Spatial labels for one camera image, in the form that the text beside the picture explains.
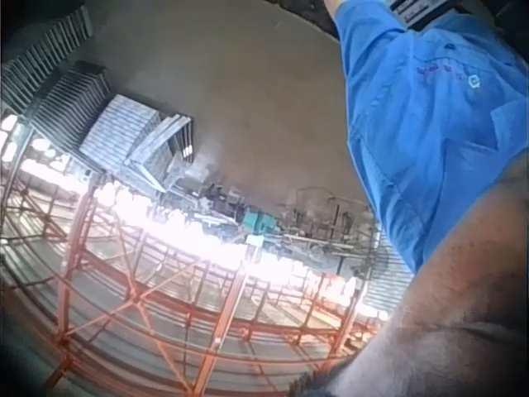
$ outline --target steel structure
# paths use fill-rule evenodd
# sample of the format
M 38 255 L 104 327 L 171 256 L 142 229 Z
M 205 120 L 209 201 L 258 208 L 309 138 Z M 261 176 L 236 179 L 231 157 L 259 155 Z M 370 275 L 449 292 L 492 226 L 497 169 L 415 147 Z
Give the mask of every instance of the steel structure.
M 43 391 L 66 376 L 115 395 L 281 395 L 378 329 L 360 288 L 347 308 L 326 299 L 330 276 L 276 285 L 251 256 L 190 255 L 98 205 L 100 175 L 73 194 L 21 169 L 19 147 L 2 163 L 2 304 L 55 357 Z

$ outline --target worker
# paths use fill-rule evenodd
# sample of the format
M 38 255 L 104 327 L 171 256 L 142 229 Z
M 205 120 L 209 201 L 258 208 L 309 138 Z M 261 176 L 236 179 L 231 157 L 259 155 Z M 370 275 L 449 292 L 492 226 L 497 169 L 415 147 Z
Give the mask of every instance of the worker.
M 415 273 L 354 359 L 289 395 L 529 395 L 527 65 L 468 13 L 407 30 L 381 0 L 325 0 L 347 143 Z

